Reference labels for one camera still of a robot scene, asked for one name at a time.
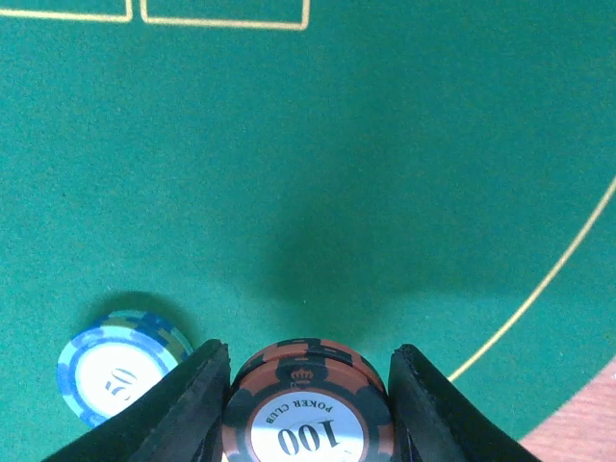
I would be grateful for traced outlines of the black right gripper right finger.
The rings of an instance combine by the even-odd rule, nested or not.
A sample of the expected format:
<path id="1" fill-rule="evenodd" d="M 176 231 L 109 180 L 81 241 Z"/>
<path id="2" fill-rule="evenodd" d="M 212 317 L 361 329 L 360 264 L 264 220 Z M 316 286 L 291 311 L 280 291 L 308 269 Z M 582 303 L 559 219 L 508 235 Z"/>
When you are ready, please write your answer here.
<path id="1" fill-rule="evenodd" d="M 391 357 L 388 393 L 394 461 L 534 462 L 537 457 L 487 419 L 415 347 Z"/>

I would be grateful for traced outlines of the blue 50 chip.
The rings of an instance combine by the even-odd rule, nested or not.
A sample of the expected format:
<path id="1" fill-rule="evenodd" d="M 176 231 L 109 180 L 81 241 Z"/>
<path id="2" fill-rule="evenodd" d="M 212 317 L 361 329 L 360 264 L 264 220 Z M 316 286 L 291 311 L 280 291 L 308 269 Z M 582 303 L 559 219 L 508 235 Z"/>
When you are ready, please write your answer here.
<path id="1" fill-rule="evenodd" d="M 183 333 L 146 311 L 113 311 L 62 350 L 57 383 L 68 407 L 96 427 L 122 412 L 193 353 Z"/>

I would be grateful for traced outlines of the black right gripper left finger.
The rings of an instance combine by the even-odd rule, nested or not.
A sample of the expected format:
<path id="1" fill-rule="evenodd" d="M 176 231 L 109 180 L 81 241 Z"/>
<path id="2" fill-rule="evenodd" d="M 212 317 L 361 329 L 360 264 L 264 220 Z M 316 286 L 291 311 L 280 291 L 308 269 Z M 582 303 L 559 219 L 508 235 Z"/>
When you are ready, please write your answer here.
<path id="1" fill-rule="evenodd" d="M 228 345 L 209 340 L 125 410 L 48 461 L 221 461 Z"/>

